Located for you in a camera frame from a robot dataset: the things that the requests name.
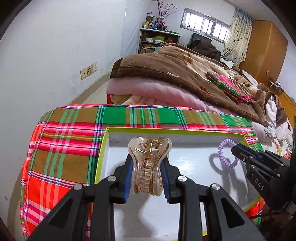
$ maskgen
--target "wooden wardrobe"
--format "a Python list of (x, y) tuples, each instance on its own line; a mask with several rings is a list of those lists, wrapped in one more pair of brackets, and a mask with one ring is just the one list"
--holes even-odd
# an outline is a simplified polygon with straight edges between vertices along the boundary
[(254, 20), (246, 60), (239, 68), (252, 75), (259, 83), (271, 86), (283, 66), (288, 40), (270, 21)]

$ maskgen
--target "black cable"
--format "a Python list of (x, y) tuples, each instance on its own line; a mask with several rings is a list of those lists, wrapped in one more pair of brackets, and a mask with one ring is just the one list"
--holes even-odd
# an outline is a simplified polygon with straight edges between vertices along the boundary
[(274, 215), (280, 215), (284, 212), (285, 210), (282, 210), (282, 211), (278, 211), (278, 212), (268, 212), (267, 214), (262, 214), (262, 215), (255, 215), (255, 216), (250, 216), (249, 218), (250, 219), (253, 219), (253, 218), (262, 218), (262, 217), (269, 217), (269, 216), (274, 216)]
[(186, 48), (187, 48), (187, 46), (185, 46), (185, 45), (181, 44), (180, 42), (177, 42), (177, 44), (180, 44), (180, 45), (182, 45), (182, 46), (184, 46), (184, 47), (186, 47)]

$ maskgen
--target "wall socket panel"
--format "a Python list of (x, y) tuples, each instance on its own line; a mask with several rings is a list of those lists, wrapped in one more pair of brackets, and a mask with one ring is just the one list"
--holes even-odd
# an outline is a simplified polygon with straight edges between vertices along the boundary
[(96, 72), (98, 70), (98, 63), (93, 64), (93, 70)]
[(94, 72), (94, 68), (93, 66), (88, 66), (87, 67), (87, 76), (90, 76), (92, 73)]
[(81, 80), (85, 79), (87, 77), (87, 68), (80, 71)]
[(98, 63), (92, 64), (87, 68), (80, 71), (81, 80), (85, 79), (86, 77), (90, 76), (93, 72), (98, 70)]

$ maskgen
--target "purple spiral hair tie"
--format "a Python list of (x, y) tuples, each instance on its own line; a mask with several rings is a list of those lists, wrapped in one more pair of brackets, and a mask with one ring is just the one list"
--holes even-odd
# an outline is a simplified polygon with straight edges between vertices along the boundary
[(233, 140), (226, 139), (226, 140), (222, 141), (222, 142), (220, 143), (219, 147), (218, 147), (218, 155), (219, 155), (219, 159), (220, 159), (220, 161), (221, 161), (221, 162), (223, 163), (223, 165), (226, 166), (227, 168), (229, 168), (229, 169), (233, 169), (233, 168), (235, 168), (236, 165), (238, 164), (239, 159), (236, 157), (236, 158), (234, 159), (234, 162), (233, 162), (233, 163), (229, 163), (229, 162), (225, 159), (225, 157), (223, 156), (223, 152), (222, 152), (223, 147), (224, 147), (225, 145), (231, 145), (231, 147), (233, 147), (233, 146), (235, 146), (236, 144), (234, 143)]

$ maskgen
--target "floor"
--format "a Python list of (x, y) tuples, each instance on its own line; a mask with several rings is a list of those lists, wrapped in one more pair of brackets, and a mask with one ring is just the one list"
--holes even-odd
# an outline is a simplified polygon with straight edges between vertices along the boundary
[(107, 104), (106, 89), (108, 81), (98, 88), (83, 104)]

